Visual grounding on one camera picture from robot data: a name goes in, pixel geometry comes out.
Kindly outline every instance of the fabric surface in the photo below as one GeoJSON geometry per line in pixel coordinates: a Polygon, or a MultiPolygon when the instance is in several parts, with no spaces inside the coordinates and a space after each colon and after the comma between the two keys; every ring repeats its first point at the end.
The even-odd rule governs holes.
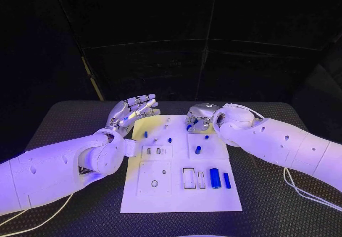
{"type": "MultiPolygon", "coordinates": [[[[162,101],[162,114],[186,114],[201,102],[162,101]]],[[[222,106],[224,102],[211,102],[222,106]]],[[[304,124],[284,103],[241,102],[267,118],[304,124]]],[[[104,127],[115,101],[65,101],[53,105],[27,150],[87,136],[104,127]]],[[[94,182],[74,194],[58,216],[36,230],[19,236],[159,236],[222,235],[231,237],[339,237],[342,213],[306,200],[283,181],[281,167],[252,157],[241,148],[229,147],[242,212],[120,214],[128,158],[115,174],[94,182]]],[[[342,205],[342,194],[309,175],[291,171],[300,188],[342,205]]],[[[29,210],[0,227],[0,234],[40,224],[61,208],[66,198],[29,210]]],[[[14,214],[0,217],[0,222],[14,214]]]]}

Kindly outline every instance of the cable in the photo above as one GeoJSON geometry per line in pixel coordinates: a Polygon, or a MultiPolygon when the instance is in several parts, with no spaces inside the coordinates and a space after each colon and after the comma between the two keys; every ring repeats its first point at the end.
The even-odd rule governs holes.
{"type": "MultiPolygon", "coordinates": [[[[237,105],[237,104],[225,104],[224,107],[228,107],[228,106],[237,106],[237,107],[241,107],[242,109],[247,109],[248,111],[254,112],[254,114],[257,116],[260,116],[261,119],[265,119],[265,117],[258,113],[255,112],[252,109],[250,109],[248,107],[242,106],[242,105],[237,105]]],[[[332,203],[329,203],[326,200],[323,200],[322,198],[319,198],[317,196],[315,196],[313,194],[310,194],[309,192],[306,192],[303,189],[297,188],[296,184],[294,184],[294,181],[291,179],[291,175],[290,175],[290,171],[287,168],[284,168],[284,171],[283,171],[283,177],[284,177],[284,182],[294,188],[297,194],[304,197],[306,199],[323,204],[325,206],[333,208],[335,210],[340,211],[342,212],[342,207],[333,205],[332,203]],[[286,179],[286,172],[287,172],[287,175],[289,175],[289,178],[290,178],[290,182],[291,184],[289,183],[287,179],[286,179]]]]}
{"type": "Polygon", "coordinates": [[[62,211],[63,207],[66,206],[66,204],[68,204],[68,202],[69,202],[71,197],[72,197],[72,194],[69,195],[69,198],[68,198],[65,204],[62,205],[61,209],[56,211],[56,213],[53,214],[53,216],[52,216],[42,224],[39,224],[39,225],[35,226],[33,228],[26,229],[26,230],[23,230],[23,231],[13,232],[13,233],[9,233],[9,234],[6,234],[6,235],[1,235],[0,237],[11,236],[11,235],[24,233],[24,232],[32,231],[33,229],[39,228],[39,227],[40,227],[45,223],[48,223],[48,222],[50,221],[50,219],[59,214],[59,212],[62,211]]]}
{"type": "Polygon", "coordinates": [[[11,218],[9,218],[9,219],[0,224],[0,226],[1,226],[3,224],[6,224],[10,220],[13,220],[16,217],[19,217],[26,211],[27,211],[27,210],[22,211],[16,216],[13,216],[11,218]]]}

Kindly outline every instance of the robotic arm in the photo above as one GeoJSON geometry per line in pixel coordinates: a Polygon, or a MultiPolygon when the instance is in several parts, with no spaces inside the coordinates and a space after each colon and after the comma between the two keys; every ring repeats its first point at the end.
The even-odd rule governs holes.
{"type": "Polygon", "coordinates": [[[342,145],[312,135],[290,124],[264,118],[241,105],[212,104],[190,107],[186,121],[190,132],[213,129],[231,146],[239,146],[264,161],[294,169],[342,191],[342,145]]]}
{"type": "Polygon", "coordinates": [[[112,174],[136,141],[134,121],[157,115],[154,94],[120,101],[94,135],[39,147],[0,164],[0,215],[46,205],[112,174]]]}

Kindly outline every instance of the white board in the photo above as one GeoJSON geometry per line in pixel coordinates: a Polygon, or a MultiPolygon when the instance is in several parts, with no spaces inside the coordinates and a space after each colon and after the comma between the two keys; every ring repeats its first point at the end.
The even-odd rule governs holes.
{"type": "Polygon", "coordinates": [[[121,213],[242,211],[226,145],[212,128],[201,134],[189,134],[185,118],[186,115],[157,115],[136,122],[133,139],[138,142],[140,152],[128,159],[121,213]],[[193,150],[196,144],[202,147],[199,154],[193,150]],[[150,154],[141,156],[147,148],[150,154]],[[163,149],[160,157],[156,148],[163,149]],[[199,184],[195,189],[185,189],[183,168],[195,169],[196,182],[198,172],[203,172],[205,189],[199,184]],[[219,169],[219,189],[211,187],[211,168],[219,169]],[[224,173],[229,176],[231,189],[224,173]]]}

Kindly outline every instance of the robotic hand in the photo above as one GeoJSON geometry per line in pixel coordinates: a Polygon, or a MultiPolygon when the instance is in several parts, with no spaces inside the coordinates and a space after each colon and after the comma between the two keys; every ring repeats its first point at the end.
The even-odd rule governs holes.
{"type": "Polygon", "coordinates": [[[189,109],[186,121],[190,132],[206,130],[212,123],[228,145],[239,146],[264,161],[312,175],[342,191],[340,144],[264,118],[242,105],[226,104],[219,108],[198,104],[189,109]]]}
{"type": "Polygon", "coordinates": [[[136,141],[134,121],[157,115],[154,94],[120,101],[94,135],[39,147],[0,164],[0,215],[46,205],[112,174],[136,141]]]}

